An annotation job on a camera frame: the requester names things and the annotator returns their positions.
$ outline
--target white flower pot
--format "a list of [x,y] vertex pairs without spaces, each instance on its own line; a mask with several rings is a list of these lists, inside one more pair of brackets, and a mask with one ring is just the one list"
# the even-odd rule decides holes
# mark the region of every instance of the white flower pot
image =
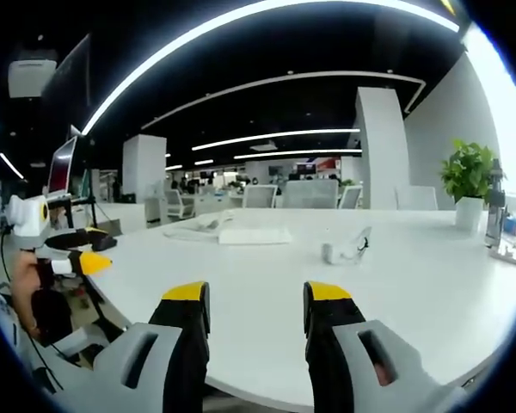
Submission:
[[457,216],[455,219],[455,226],[459,230],[470,233],[478,232],[480,225],[480,218],[483,211],[482,198],[468,198],[463,197],[457,202]]

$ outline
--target curved led light strip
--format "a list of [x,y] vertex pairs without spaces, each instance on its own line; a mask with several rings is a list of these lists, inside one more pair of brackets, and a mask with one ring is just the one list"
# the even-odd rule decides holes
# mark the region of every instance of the curved led light strip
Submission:
[[454,22],[451,22],[440,15],[436,15],[435,13],[423,9],[422,7],[416,6],[414,4],[409,4],[402,2],[401,0],[264,0],[262,2],[249,4],[248,6],[241,7],[240,9],[232,10],[223,15],[219,15],[218,17],[205,22],[196,28],[193,28],[181,35],[177,39],[171,41],[168,45],[160,49],[158,52],[155,52],[151,57],[145,60],[140,66],[138,66],[126,79],[124,79],[111,94],[103,101],[101,106],[94,112],[92,117],[89,119],[88,123],[83,129],[83,135],[87,135],[89,131],[92,130],[95,123],[105,114],[107,109],[113,104],[114,101],[124,92],[128,86],[134,83],[140,76],[142,76],[146,71],[148,71],[151,67],[153,67],[157,62],[167,57],[172,52],[176,51],[180,47],[186,45],[192,40],[195,40],[206,34],[215,28],[220,28],[225,24],[234,22],[235,20],[242,19],[247,17],[248,15],[255,15],[256,13],[261,13],[262,11],[267,11],[271,9],[280,9],[282,7],[292,6],[296,4],[308,4],[308,3],[361,3],[361,4],[372,4],[377,6],[388,7],[391,9],[399,9],[401,11],[405,11],[412,15],[418,15],[420,17],[424,17],[425,19],[430,20],[431,22],[435,22],[444,28],[448,28],[453,32],[458,31],[458,25]]
[[281,136],[295,136],[295,135],[313,135],[317,133],[357,133],[359,129],[312,129],[309,131],[292,131],[292,132],[277,132],[277,133],[266,133],[265,135],[247,136],[245,138],[235,138],[228,140],[220,140],[219,142],[212,142],[211,144],[194,146],[191,148],[192,151],[200,151],[201,149],[213,148],[215,146],[236,144],[238,142],[248,142],[250,140],[278,138]]
[[411,100],[409,100],[407,106],[403,110],[403,112],[405,112],[406,114],[409,114],[411,112],[411,107],[413,106],[415,101],[419,98],[419,95],[422,93],[424,88],[426,88],[426,86],[427,86],[427,83],[424,80],[417,79],[416,77],[395,75],[393,73],[380,73],[377,71],[309,71],[306,73],[297,73],[296,75],[284,75],[284,76],[278,76],[278,77],[270,77],[268,79],[256,80],[254,82],[239,84],[238,86],[234,86],[232,88],[220,90],[219,92],[216,92],[216,93],[211,93],[210,95],[203,96],[197,100],[188,102],[184,105],[181,105],[177,108],[174,108],[174,109],[168,111],[165,114],[162,114],[158,118],[155,118],[151,122],[148,122],[145,125],[143,125],[141,127],[141,130],[143,131],[144,129],[147,129],[148,127],[153,126],[156,123],[160,122],[161,120],[166,119],[169,116],[172,116],[173,114],[177,114],[178,112],[181,112],[182,110],[191,108],[192,106],[198,105],[202,102],[210,101],[211,99],[215,99],[220,96],[228,95],[230,93],[235,93],[240,90],[256,88],[258,86],[263,86],[265,84],[270,84],[270,83],[286,82],[289,80],[312,79],[312,78],[317,78],[317,77],[376,77],[376,78],[381,78],[381,79],[394,79],[394,80],[401,80],[402,82],[410,82],[410,83],[418,84],[419,88],[416,90],[415,94],[411,97]]
[[17,176],[19,176],[20,179],[25,179],[25,176],[21,175],[21,172],[17,170],[17,168],[9,161],[9,159],[2,152],[0,152],[0,158],[9,166],[11,170],[15,172]]
[[321,153],[361,153],[361,149],[310,149],[308,151],[284,151],[237,155],[233,159],[250,159],[252,157],[283,157],[284,155],[315,155]]

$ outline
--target projector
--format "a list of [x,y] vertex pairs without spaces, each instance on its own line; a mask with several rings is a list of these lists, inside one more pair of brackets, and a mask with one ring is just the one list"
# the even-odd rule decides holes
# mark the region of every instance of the projector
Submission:
[[9,97],[40,97],[57,65],[58,62],[47,59],[11,62],[8,69]]
[[275,151],[277,149],[277,146],[275,146],[275,143],[272,140],[270,140],[269,142],[267,142],[264,145],[250,146],[250,149],[252,149],[254,151],[258,151],[258,152],[266,152],[266,151]]

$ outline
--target green leaves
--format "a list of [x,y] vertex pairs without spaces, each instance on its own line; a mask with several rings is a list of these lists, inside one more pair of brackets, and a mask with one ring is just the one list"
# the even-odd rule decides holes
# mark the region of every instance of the green leaves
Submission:
[[462,197],[485,198],[488,192],[490,170],[493,166],[493,152],[477,143],[466,144],[454,139],[455,153],[449,160],[442,161],[440,172],[445,191],[455,202]]

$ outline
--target person's arm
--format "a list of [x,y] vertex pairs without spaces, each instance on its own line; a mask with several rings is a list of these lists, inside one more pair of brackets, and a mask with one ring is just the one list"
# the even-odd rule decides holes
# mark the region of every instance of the person's arm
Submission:
[[27,251],[20,251],[15,258],[11,294],[15,312],[21,325],[34,337],[39,338],[40,332],[33,314],[31,298],[40,289],[40,277],[36,270],[36,256]]

